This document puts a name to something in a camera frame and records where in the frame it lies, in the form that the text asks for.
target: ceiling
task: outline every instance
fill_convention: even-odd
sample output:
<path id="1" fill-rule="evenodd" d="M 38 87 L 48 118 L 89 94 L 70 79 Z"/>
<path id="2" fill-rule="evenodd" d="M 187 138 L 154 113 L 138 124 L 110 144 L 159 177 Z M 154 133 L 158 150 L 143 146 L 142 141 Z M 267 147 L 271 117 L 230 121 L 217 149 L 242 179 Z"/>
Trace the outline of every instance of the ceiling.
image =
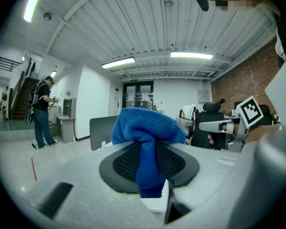
<path id="1" fill-rule="evenodd" d="M 0 76 L 0 86 L 9 86 L 10 79 L 7 77 Z"/>
<path id="2" fill-rule="evenodd" d="M 270 41 L 276 26 L 261 7 L 203 12 L 195 0 L 39 0 L 32 23 L 24 5 L 7 27 L 75 65 L 90 54 L 101 63 L 135 57 L 110 69 L 122 81 L 188 79 L 209 81 Z M 52 14 L 51 21 L 42 18 Z M 212 60 L 174 59 L 170 51 L 202 52 Z"/>

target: door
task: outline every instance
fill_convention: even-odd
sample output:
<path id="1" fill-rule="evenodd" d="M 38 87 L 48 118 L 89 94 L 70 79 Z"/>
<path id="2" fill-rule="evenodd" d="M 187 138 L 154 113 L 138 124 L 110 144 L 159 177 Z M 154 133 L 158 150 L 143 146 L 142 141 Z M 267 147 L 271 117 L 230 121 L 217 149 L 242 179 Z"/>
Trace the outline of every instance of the door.
<path id="1" fill-rule="evenodd" d="M 119 89 L 115 85 L 110 86 L 108 116 L 116 116 L 119 114 Z"/>
<path id="2" fill-rule="evenodd" d="M 153 105 L 153 82 L 125 83 L 123 108 L 151 109 Z"/>

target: jeans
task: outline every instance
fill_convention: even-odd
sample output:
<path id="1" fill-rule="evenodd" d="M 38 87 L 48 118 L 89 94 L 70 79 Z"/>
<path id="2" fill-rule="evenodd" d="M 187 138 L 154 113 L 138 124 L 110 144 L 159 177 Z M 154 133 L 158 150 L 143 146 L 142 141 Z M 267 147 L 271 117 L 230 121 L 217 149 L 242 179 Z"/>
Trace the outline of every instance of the jeans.
<path id="1" fill-rule="evenodd" d="M 49 113 L 39 109 L 34 110 L 34 124 L 35 124 L 35 137 L 38 144 L 38 148 L 44 147 L 43 136 L 46 139 L 48 145 L 55 143 L 49 127 Z"/>

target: glass door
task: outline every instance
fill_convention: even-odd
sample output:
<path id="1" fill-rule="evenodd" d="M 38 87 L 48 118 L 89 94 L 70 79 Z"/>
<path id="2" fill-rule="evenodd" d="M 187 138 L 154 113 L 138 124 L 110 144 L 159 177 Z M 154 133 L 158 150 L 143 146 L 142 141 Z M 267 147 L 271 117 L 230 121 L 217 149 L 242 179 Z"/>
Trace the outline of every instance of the glass door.
<path id="1" fill-rule="evenodd" d="M 153 105 L 153 82 L 125 83 L 123 108 L 151 109 Z"/>

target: ceiling light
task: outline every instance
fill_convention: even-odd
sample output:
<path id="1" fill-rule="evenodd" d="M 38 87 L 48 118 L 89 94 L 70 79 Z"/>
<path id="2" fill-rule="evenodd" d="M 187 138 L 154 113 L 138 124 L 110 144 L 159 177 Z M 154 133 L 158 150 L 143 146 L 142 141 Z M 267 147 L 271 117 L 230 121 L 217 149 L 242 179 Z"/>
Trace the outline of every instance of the ceiling light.
<path id="1" fill-rule="evenodd" d="M 27 7 L 25 9 L 24 17 L 23 17 L 27 22 L 31 22 L 31 20 L 32 20 L 32 16 L 33 16 L 37 1 L 38 0 L 29 0 L 28 1 Z"/>
<path id="2" fill-rule="evenodd" d="M 54 75 L 56 75 L 56 73 L 57 73 L 57 71 L 52 71 L 52 73 L 51 73 L 51 75 L 50 75 L 50 77 L 54 77 Z"/>
<path id="3" fill-rule="evenodd" d="M 211 59 L 213 55 L 195 53 L 195 52 L 171 52 L 171 58 L 199 58 L 199 59 Z"/>
<path id="4" fill-rule="evenodd" d="M 122 59 L 122 60 L 114 61 L 111 63 L 103 64 L 102 67 L 104 69 L 107 69 L 110 67 L 114 67 L 114 66 L 118 66 L 118 65 L 122 65 L 122 64 L 127 64 L 127 63 L 134 63 L 134 62 L 135 62 L 134 58 L 128 58 L 128 59 Z"/>

